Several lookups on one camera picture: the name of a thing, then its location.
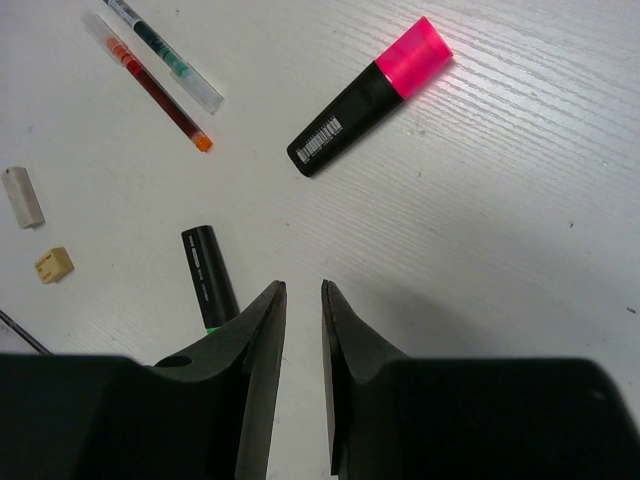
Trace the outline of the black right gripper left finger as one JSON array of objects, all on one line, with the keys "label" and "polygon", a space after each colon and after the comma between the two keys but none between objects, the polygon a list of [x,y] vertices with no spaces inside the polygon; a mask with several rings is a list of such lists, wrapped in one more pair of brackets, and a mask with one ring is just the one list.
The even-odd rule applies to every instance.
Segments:
[{"label": "black right gripper left finger", "polygon": [[120,356],[1,358],[5,479],[263,479],[287,293],[153,366]]}]

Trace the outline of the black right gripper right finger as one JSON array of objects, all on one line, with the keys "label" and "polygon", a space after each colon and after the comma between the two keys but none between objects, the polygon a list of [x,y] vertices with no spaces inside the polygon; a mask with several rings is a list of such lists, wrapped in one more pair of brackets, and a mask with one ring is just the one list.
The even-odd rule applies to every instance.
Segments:
[{"label": "black right gripper right finger", "polygon": [[415,359],[321,287],[331,472],[341,479],[635,479],[639,431],[579,358]]}]

